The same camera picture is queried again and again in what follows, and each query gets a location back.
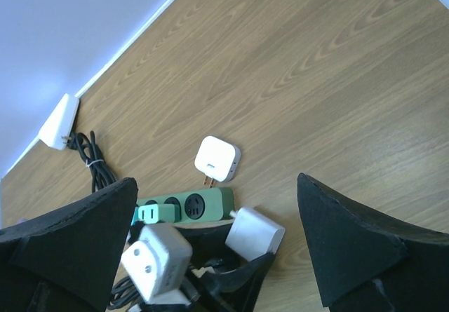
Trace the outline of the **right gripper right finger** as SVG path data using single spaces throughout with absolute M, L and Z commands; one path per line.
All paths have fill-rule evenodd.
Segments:
M 448 235 L 297 177 L 297 202 L 323 306 L 330 311 L 447 311 Z

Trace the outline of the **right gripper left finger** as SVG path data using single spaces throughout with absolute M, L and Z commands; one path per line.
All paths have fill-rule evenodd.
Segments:
M 137 197 L 125 178 L 1 230 L 1 310 L 105 311 Z

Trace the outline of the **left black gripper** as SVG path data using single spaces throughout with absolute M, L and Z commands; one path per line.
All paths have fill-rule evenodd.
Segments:
M 133 226 L 129 246 L 144 226 Z M 130 276 L 116 283 L 108 302 L 110 311 L 253 311 L 275 254 L 251 262 L 225 245 L 231 226 L 200 229 L 175 227 L 192 247 L 192 257 L 180 286 L 188 305 L 146 304 Z

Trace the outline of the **white square charger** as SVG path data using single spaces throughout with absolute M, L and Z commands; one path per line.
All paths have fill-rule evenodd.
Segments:
M 251 262 L 267 253 L 276 254 L 286 229 L 253 208 L 231 211 L 234 219 L 225 245 Z

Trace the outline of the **green power strip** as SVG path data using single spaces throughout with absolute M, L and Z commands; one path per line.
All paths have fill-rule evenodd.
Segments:
M 234 210 L 234 193 L 229 187 L 207 188 L 165 196 L 141 198 L 131 223 L 137 222 L 137 208 L 150 204 L 173 204 L 180 208 L 181 220 L 175 224 L 217 222 L 230 218 Z

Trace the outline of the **white rounded charger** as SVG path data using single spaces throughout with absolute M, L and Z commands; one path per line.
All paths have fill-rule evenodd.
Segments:
M 216 182 L 231 181 L 241 160 L 241 150 L 217 137 L 205 137 L 194 159 L 195 168 L 205 175 L 203 184 L 209 188 Z

